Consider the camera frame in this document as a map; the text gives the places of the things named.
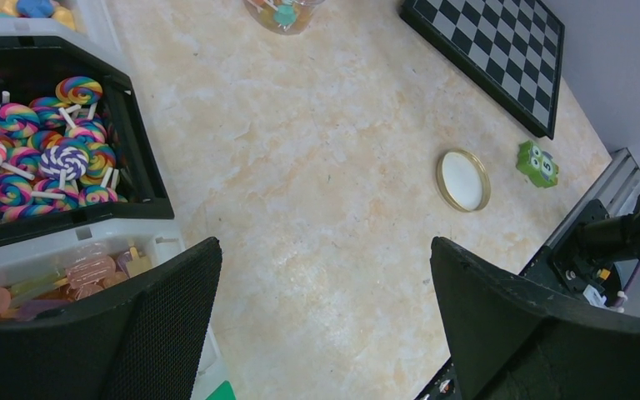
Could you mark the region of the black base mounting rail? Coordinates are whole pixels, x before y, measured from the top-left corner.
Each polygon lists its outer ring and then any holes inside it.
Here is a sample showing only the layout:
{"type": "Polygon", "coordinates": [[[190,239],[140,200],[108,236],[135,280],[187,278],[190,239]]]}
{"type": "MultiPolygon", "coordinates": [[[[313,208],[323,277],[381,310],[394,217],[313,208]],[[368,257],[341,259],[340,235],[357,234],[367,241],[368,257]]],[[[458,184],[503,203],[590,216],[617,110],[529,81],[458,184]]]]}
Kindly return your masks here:
{"type": "Polygon", "coordinates": [[[617,268],[611,262],[592,263],[578,248],[575,238],[582,225],[609,217],[605,203],[598,198],[578,202],[518,275],[581,301],[585,299],[583,291],[589,284],[611,302],[623,286],[617,268]]]}

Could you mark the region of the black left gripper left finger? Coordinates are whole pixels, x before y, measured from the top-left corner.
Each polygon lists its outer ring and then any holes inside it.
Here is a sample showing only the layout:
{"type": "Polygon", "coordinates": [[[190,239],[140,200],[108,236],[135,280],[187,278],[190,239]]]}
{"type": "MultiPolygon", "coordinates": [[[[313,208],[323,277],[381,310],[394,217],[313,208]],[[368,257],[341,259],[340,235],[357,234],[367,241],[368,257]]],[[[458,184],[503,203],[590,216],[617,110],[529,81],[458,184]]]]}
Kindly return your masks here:
{"type": "Polygon", "coordinates": [[[0,322],[0,399],[188,399],[223,263],[215,237],[27,322],[0,322]]]}

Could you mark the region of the white bin orange gummies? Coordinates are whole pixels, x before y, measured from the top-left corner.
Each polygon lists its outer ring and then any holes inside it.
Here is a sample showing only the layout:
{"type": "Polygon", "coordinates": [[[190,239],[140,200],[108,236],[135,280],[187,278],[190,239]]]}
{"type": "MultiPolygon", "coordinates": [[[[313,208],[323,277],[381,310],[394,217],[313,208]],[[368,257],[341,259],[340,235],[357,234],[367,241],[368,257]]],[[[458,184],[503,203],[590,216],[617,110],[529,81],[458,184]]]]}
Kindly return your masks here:
{"type": "MultiPolygon", "coordinates": [[[[154,221],[102,222],[0,247],[0,323],[31,321],[191,247],[174,224],[154,221]]],[[[209,321],[188,399],[206,399],[223,381],[229,381],[228,369],[209,321]]]]}

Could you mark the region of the white round jar lid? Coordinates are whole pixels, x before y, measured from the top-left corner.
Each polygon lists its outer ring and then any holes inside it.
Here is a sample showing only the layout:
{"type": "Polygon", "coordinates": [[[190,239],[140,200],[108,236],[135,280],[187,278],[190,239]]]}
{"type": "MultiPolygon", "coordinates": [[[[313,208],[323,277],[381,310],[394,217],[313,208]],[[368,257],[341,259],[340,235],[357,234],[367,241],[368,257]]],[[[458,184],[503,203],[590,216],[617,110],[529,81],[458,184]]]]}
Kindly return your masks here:
{"type": "Polygon", "coordinates": [[[481,161],[472,153],[453,148],[436,166],[436,184],[443,199],[462,213],[483,210],[491,198],[491,183],[481,161]]]}

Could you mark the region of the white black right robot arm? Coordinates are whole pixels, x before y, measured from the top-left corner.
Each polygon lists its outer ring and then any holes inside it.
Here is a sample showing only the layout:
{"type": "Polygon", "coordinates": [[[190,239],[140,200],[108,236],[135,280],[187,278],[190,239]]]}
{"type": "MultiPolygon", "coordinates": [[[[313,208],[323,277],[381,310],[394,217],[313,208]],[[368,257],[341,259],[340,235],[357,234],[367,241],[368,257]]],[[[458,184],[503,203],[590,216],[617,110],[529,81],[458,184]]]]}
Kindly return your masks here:
{"type": "Polygon", "coordinates": [[[631,213],[585,224],[576,231],[576,239],[594,262],[640,262],[640,194],[631,213]]]}

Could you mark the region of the black bin mixed candies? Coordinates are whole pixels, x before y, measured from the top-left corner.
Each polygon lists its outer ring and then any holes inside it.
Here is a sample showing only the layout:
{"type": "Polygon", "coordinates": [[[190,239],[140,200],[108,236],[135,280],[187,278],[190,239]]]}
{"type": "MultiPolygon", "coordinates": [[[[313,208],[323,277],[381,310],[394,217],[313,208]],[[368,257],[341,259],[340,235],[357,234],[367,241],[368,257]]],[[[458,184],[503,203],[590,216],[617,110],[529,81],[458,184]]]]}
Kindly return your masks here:
{"type": "Polygon", "coordinates": [[[0,247],[173,216],[129,77],[61,37],[0,37],[0,247]]]}

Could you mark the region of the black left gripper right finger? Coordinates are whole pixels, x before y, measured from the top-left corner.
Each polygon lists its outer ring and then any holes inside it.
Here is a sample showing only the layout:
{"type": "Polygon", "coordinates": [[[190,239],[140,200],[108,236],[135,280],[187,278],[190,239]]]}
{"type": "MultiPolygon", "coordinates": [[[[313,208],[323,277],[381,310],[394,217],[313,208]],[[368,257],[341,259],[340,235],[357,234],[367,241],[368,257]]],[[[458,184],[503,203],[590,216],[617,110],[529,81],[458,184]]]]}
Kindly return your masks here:
{"type": "Polygon", "coordinates": [[[432,281],[465,399],[640,399],[640,317],[594,307],[435,237],[432,281]]]}

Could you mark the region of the green owl number card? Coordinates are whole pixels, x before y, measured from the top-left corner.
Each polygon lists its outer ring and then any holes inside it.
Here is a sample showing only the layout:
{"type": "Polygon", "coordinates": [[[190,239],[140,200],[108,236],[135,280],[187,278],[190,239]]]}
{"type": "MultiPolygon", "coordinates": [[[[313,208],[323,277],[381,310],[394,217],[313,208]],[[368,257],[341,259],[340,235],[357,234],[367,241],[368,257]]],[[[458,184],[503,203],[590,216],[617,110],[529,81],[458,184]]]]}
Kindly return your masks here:
{"type": "Polygon", "coordinates": [[[537,188],[552,188],[558,185],[559,166],[553,161],[550,153],[544,152],[533,141],[519,145],[516,169],[537,188]]]}

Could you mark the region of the black white chessboard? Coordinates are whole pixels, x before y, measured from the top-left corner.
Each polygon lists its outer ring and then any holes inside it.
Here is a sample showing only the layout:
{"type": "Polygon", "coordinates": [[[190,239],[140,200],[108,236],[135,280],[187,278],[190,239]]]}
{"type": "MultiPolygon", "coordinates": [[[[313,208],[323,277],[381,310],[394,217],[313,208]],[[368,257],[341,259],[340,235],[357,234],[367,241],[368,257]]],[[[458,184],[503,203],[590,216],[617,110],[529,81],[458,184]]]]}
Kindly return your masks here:
{"type": "Polygon", "coordinates": [[[412,0],[399,15],[534,137],[554,137],[565,26],[544,2],[412,0]]]}

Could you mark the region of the white bin round candies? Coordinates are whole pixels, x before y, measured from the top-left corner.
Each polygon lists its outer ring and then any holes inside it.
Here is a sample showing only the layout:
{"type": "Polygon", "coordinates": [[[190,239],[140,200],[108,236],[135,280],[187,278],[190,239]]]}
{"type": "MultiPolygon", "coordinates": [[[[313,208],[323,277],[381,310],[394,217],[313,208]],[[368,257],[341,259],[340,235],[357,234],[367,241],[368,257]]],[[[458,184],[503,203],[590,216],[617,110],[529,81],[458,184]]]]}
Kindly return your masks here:
{"type": "Polygon", "coordinates": [[[100,58],[121,55],[103,1],[0,1],[0,37],[58,37],[100,58]]]}

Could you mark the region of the clear glass jar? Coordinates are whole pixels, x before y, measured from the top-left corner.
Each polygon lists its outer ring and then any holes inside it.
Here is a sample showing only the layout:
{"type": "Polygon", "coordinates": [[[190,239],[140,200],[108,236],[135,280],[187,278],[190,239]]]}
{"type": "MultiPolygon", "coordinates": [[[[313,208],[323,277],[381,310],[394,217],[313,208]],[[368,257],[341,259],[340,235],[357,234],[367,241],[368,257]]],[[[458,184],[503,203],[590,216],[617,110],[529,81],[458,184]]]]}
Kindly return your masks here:
{"type": "Polygon", "coordinates": [[[324,0],[244,0],[242,4],[264,28],[282,35],[305,31],[324,0]]]}

